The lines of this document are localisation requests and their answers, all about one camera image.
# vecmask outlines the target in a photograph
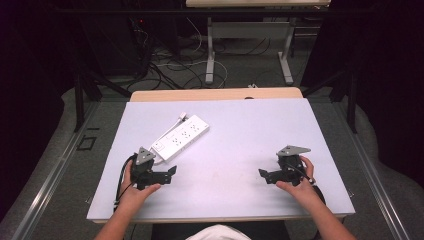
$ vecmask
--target white shirt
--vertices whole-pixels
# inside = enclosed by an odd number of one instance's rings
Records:
[[[251,240],[237,229],[224,225],[215,225],[203,229],[186,240]]]

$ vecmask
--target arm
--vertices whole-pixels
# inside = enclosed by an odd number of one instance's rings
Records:
[[[302,156],[301,160],[306,165],[306,175],[313,179],[314,166],[311,161]],[[323,239],[356,239],[321,201],[306,178],[296,187],[282,181],[276,185],[290,193],[311,214]]]
[[[131,218],[141,208],[146,198],[160,188],[160,184],[151,185],[142,191],[132,186],[128,187],[131,184],[131,164],[132,161],[128,162],[125,168],[124,181],[121,184],[122,197],[119,206],[95,239],[123,239]]]

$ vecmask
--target cable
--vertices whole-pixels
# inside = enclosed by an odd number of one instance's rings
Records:
[[[122,195],[125,193],[125,191],[127,191],[127,189],[128,189],[130,186],[134,185],[134,183],[130,183],[130,184],[129,184],[129,185],[128,185],[125,189],[124,189],[124,191],[121,193],[121,184],[122,184],[122,178],[124,177],[125,168],[127,167],[127,164],[128,164],[128,162],[129,162],[129,161],[133,160],[133,162],[134,162],[134,160],[136,160],[136,159],[137,159],[137,153],[134,153],[131,157],[129,157],[129,158],[125,161],[124,165],[122,166],[121,174],[120,174],[120,176],[119,176],[119,181],[118,181],[118,187],[116,188],[116,196],[115,196],[115,202],[114,202],[114,207],[113,207],[113,211],[114,211],[114,212],[115,212],[115,211],[116,211],[116,209],[118,208],[119,200],[121,199]]]

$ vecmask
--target power strip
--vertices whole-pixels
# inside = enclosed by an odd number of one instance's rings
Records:
[[[209,130],[209,125],[193,115],[152,145],[164,161],[169,161]]]

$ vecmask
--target desk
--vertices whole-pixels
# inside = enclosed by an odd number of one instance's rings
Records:
[[[167,99],[143,97],[156,94]],[[313,161],[314,177],[333,213],[344,217],[355,212],[308,100],[296,88],[146,91],[134,93],[131,101],[87,214],[89,220],[103,223],[110,218],[125,159],[140,146],[150,146],[183,111],[202,118],[210,130],[175,159],[153,168],[166,171],[177,165],[177,173],[171,184],[147,199],[134,222],[309,217],[288,193],[259,176],[258,168],[279,169],[276,152],[288,144],[312,149],[304,155]]]
[[[228,7],[301,7],[325,6],[330,0],[187,0],[187,7],[195,8],[228,8]],[[287,54],[296,25],[296,19],[289,22],[212,22],[208,18],[208,62],[205,82],[213,82],[215,52],[214,38],[275,38],[285,39],[283,51],[278,52],[284,80],[287,85],[293,84]]]

